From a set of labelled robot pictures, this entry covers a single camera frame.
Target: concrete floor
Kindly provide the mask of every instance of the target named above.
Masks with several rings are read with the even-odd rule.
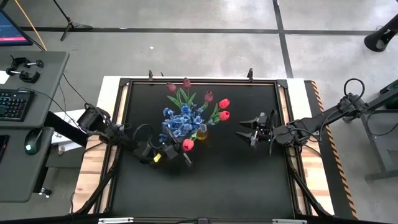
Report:
[[[39,27],[62,27],[62,15],[50,0],[20,0]],[[65,12],[94,27],[278,29],[272,0],[69,0]],[[368,30],[384,25],[398,12],[395,0],[279,0],[285,30]],[[20,26],[28,26],[13,1],[5,11]],[[28,34],[37,40],[33,32]],[[256,77],[286,78],[278,34],[183,33],[71,33],[64,42],[59,32],[40,33],[49,50],[71,53],[65,74],[90,102],[96,103],[105,75],[243,77],[250,67]],[[361,35],[286,35],[295,78],[318,83],[324,106],[343,96],[345,80],[356,77],[366,84],[364,99],[397,79],[398,40],[375,53]],[[13,49],[38,50],[37,47]],[[67,109],[82,109],[79,97],[62,81]],[[359,85],[349,86],[360,91]],[[60,93],[55,100],[62,102]],[[52,106],[53,111],[60,111]],[[398,223],[398,178],[365,182],[364,175],[379,167],[360,121],[331,125],[348,184],[362,220]],[[78,170],[54,170],[47,186],[53,197],[33,196],[25,204],[0,203],[0,219],[63,215],[75,188]]]

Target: red tulip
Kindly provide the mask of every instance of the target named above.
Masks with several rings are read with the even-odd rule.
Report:
[[[221,101],[218,103],[218,106],[219,106],[221,109],[227,108],[228,105],[229,105],[229,99],[223,99],[223,100],[221,100]]]
[[[166,86],[172,93],[177,90],[177,87],[173,83],[167,83]]]
[[[184,140],[184,142],[182,143],[182,148],[184,149],[184,151],[191,151],[191,149],[193,148],[193,141],[191,139]]]
[[[191,88],[191,81],[188,78],[184,78],[183,85],[184,88]]]
[[[205,94],[205,101],[212,102],[213,101],[213,93],[211,91],[207,91]]]
[[[229,118],[229,112],[228,111],[223,111],[220,114],[220,120],[222,121],[226,121]]]

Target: small glass vase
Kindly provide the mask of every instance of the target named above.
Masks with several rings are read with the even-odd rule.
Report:
[[[209,130],[197,131],[197,140],[205,140],[209,136]]]

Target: orange and black striped tape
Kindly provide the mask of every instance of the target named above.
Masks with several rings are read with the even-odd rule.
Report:
[[[319,104],[319,108],[321,109],[322,112],[324,112],[323,106],[322,106],[322,101],[321,98],[319,96],[319,91],[318,91],[318,87],[317,84],[314,81],[311,81],[312,85],[313,85],[313,90],[315,92],[315,95],[317,96],[317,100],[318,100],[318,104]],[[348,199],[348,203],[349,206],[351,207],[351,211],[353,213],[353,216],[358,219],[358,215],[356,214],[356,210],[355,210],[355,205],[353,202],[353,198],[351,197],[351,192],[349,191],[348,188],[348,184],[347,184],[347,180],[346,180],[346,176],[344,175],[344,171],[343,171],[343,166],[341,165],[341,161],[340,158],[338,157],[338,153],[337,153],[337,148],[336,148],[336,144],[335,141],[333,140],[333,136],[331,135],[331,131],[329,126],[326,126],[326,131],[329,135],[329,141],[330,141],[330,145],[331,148],[333,149],[333,153],[335,155],[335,159],[336,159],[336,163],[337,163],[337,168],[340,170],[340,176],[341,176],[341,181],[344,185],[344,189],[346,191],[346,195],[347,195],[347,199]]]

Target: speaker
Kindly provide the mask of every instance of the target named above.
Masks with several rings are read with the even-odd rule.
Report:
[[[374,52],[383,52],[398,31],[398,14],[384,27],[365,37],[365,46]]]

